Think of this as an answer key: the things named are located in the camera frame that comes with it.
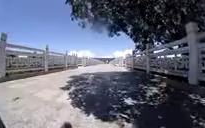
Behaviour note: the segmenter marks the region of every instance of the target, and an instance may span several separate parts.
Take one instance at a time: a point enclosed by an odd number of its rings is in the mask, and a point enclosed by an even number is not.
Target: white pillar
[[[0,78],[6,75],[6,41],[7,34],[0,35]]]
[[[45,51],[44,51],[44,71],[47,72],[48,71],[48,59],[49,59],[49,47],[48,45],[46,45]]]
[[[146,44],[146,73],[150,72],[149,44]]]
[[[135,55],[134,55],[134,51],[132,51],[131,61],[132,61],[132,69],[134,70],[134,67],[135,67]]]
[[[198,61],[198,42],[197,32],[198,26],[196,23],[190,22],[186,25],[187,41],[189,47],[189,71],[188,71],[188,82],[190,84],[198,84],[199,74],[199,61]]]
[[[65,53],[65,68],[68,68],[68,51]]]

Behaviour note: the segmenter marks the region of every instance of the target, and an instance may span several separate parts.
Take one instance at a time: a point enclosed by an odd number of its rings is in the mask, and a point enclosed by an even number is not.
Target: white fence
[[[88,58],[88,57],[78,58],[78,66],[85,67],[85,66],[97,65],[97,64],[104,64],[104,62],[94,58]]]
[[[187,36],[126,58],[126,66],[188,78],[190,84],[205,81],[205,32],[195,23],[186,25]]]
[[[7,34],[0,35],[0,78],[6,73],[48,71],[54,68],[77,67],[77,56],[29,48],[7,43]]]

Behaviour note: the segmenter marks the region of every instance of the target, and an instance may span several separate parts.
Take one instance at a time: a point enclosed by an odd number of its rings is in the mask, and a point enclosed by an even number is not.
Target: blue sky
[[[57,52],[89,50],[96,56],[134,47],[127,36],[109,38],[106,33],[82,29],[70,19],[64,0],[0,0],[0,32],[8,42]]]

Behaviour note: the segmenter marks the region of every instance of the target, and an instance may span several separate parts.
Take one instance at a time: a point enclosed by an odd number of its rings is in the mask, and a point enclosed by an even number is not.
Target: tree foliage
[[[82,27],[106,28],[109,36],[125,33],[138,49],[168,43],[186,35],[194,21],[205,30],[205,0],[67,0],[72,20]]]

